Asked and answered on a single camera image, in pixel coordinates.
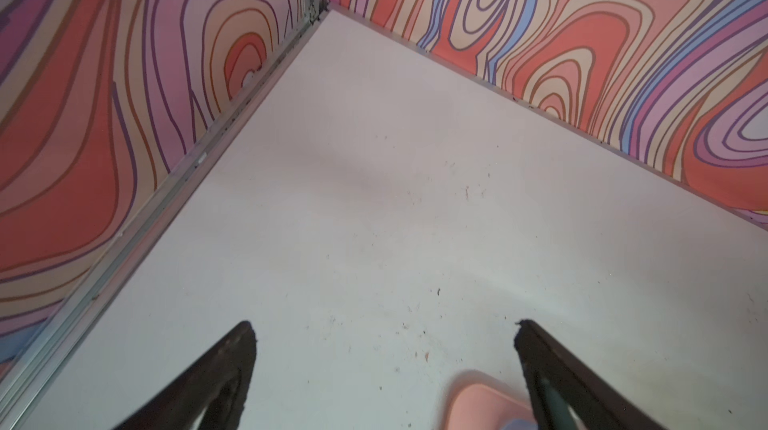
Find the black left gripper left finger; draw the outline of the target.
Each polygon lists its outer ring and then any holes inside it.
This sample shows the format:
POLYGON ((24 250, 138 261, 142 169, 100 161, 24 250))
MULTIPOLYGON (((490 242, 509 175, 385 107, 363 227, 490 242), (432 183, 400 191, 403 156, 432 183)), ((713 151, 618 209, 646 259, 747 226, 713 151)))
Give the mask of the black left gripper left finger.
POLYGON ((257 357, 256 333, 241 321, 119 429, 236 429, 257 357))

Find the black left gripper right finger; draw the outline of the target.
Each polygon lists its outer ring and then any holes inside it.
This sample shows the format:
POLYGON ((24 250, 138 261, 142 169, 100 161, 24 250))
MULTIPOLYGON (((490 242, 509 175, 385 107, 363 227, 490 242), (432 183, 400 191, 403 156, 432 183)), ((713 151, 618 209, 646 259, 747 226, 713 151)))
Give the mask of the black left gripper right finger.
POLYGON ((514 347, 540 429, 663 429, 538 323, 518 326, 514 347))

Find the pink plastic tray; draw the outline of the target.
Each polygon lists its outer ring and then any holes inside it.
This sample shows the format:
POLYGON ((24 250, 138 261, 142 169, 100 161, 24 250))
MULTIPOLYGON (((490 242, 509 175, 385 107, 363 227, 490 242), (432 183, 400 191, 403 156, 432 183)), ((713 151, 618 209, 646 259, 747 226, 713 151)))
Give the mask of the pink plastic tray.
POLYGON ((449 397, 444 430, 536 430, 532 410, 506 393, 482 383, 457 388, 449 397))

